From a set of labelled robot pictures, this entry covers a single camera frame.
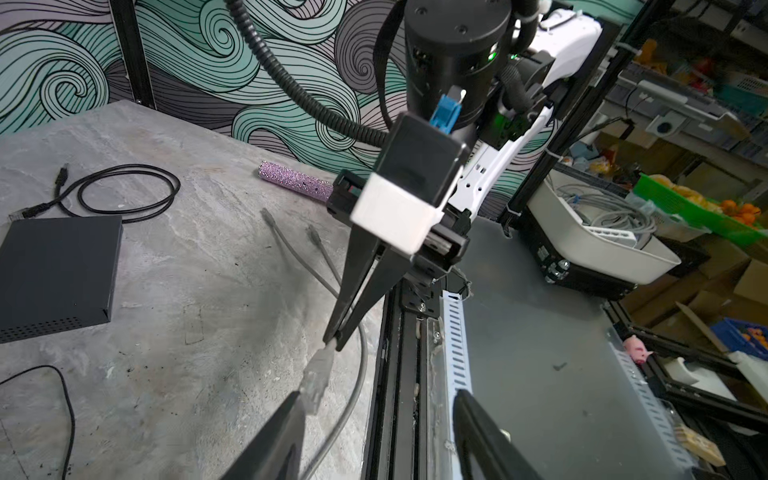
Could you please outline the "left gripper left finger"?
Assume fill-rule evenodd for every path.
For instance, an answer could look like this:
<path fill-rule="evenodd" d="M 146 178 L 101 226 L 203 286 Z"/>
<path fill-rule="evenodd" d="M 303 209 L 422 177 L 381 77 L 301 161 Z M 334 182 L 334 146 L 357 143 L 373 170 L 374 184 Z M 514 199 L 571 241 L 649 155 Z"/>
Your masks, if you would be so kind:
<path fill-rule="evenodd" d="M 298 479 L 306 417 L 301 393 L 291 392 L 222 479 Z"/>

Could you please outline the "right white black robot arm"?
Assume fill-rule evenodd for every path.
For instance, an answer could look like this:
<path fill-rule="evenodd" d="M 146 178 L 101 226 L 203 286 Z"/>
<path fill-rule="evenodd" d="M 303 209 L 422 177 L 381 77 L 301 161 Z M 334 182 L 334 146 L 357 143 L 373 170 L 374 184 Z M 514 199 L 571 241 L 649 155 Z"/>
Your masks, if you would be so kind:
<path fill-rule="evenodd" d="M 351 234 L 325 343 L 342 349 L 365 314 L 406 276 L 446 274 L 462 257 L 476 206 L 487 190 L 468 180 L 478 141 L 509 146 L 553 111 L 547 54 L 529 78 L 518 58 L 538 29 L 535 1 L 399 1 L 378 48 L 405 39 L 408 108 L 386 130 L 351 121 L 293 78 L 257 32 L 245 5 L 228 11 L 262 68 L 305 113 L 327 128 L 377 147 L 357 196 L 329 208 Z"/>

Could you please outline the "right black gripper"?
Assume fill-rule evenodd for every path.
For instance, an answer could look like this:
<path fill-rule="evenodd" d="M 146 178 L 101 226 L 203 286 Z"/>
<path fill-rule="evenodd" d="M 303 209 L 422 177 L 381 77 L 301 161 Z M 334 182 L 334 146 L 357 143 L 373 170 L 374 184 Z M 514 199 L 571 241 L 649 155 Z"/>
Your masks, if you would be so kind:
<path fill-rule="evenodd" d="M 352 226 L 339 295 L 323 336 L 325 343 L 336 340 L 337 351 L 345 347 L 368 311 L 404 276 L 413 283 L 433 284 L 461 260 L 469 244 L 470 211 L 465 209 L 459 212 L 447 204 L 443 218 L 431 227 L 414 260 L 412 256 L 403 256 L 392 248 L 386 248 L 364 285 L 376 259 L 379 239 L 353 224 L 350 215 L 365 182 L 355 173 L 342 170 L 334 180 L 333 190 L 326 201 L 328 213 L 333 218 Z"/>

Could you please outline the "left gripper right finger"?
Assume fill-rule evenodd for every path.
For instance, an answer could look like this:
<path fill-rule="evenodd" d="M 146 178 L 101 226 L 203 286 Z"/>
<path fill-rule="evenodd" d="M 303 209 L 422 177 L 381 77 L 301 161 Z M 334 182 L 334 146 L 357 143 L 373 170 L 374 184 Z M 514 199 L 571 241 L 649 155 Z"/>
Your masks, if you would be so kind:
<path fill-rule="evenodd" d="M 452 420 L 463 479 L 541 479 L 466 389 L 457 391 Z"/>

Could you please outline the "dark grey box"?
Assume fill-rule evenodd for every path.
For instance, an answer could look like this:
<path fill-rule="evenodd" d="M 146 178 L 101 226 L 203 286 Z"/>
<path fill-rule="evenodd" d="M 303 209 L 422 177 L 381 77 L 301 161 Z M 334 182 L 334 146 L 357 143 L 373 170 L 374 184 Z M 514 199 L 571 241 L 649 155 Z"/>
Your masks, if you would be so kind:
<path fill-rule="evenodd" d="M 1 244 L 1 342 L 111 321 L 119 216 L 16 220 Z"/>

